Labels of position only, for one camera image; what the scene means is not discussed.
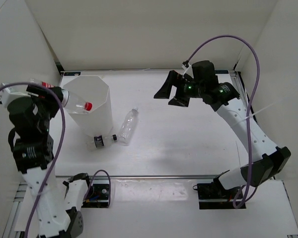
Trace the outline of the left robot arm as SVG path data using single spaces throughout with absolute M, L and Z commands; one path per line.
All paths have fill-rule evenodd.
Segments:
M 81 208 L 94 193 L 94 177 L 80 173 L 58 188 L 55 162 L 60 152 L 53 150 L 50 120 L 57 112 L 89 113 L 92 104 L 60 87 L 27 83 L 26 94 L 6 100 L 13 124 L 8 141 L 17 169 L 27 182 L 34 204 L 31 216 L 39 220 L 40 238 L 76 238 L 83 232 Z

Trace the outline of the clear bottle blue label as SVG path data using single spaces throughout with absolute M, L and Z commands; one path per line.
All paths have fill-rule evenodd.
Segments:
M 95 136 L 91 137 L 87 140 L 86 147 L 90 151 L 94 151 L 96 149 L 103 149 L 110 147 L 117 141 L 117 136 L 115 134 L 108 136 Z

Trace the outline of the clear bottle red cap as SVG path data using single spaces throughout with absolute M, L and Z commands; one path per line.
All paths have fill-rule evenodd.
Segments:
M 77 94 L 65 89 L 62 89 L 62 94 L 62 106 L 68 113 L 87 114 L 91 111 L 93 107 L 91 102 L 87 102 Z

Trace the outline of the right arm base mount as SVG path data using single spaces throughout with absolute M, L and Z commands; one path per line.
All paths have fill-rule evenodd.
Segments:
M 222 192 L 213 180 L 215 176 L 203 176 L 198 178 L 192 186 L 197 192 L 200 210 L 226 210 L 234 209 L 233 199 L 240 187 Z

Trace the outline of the clear bottle white cap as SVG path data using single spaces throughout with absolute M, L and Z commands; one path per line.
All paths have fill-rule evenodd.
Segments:
M 132 108 L 126 115 L 121 128 L 118 132 L 118 142 L 124 146 L 128 146 L 134 135 L 138 124 L 139 111 L 137 107 Z

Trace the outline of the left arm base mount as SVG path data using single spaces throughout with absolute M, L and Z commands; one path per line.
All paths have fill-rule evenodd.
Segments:
M 96 175 L 99 172 L 106 174 L 105 183 L 102 183 Z M 109 208 L 111 203 L 111 179 L 105 170 L 98 170 L 93 176 L 80 173 L 63 181 L 66 186 L 64 196 L 66 209 L 81 208 Z

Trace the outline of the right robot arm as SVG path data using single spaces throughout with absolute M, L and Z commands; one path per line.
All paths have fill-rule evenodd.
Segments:
M 180 107 L 187 107 L 191 98 L 202 99 L 226 121 L 252 157 L 250 166 L 229 170 L 214 179 L 215 196 L 225 198 L 231 189 L 247 183 L 258 187 L 278 174 L 291 156 L 288 147 L 279 147 L 253 118 L 246 121 L 247 108 L 240 94 L 231 83 L 219 82 L 212 62 L 196 62 L 192 71 L 190 76 L 171 70 L 154 98 L 168 99 L 169 105 Z

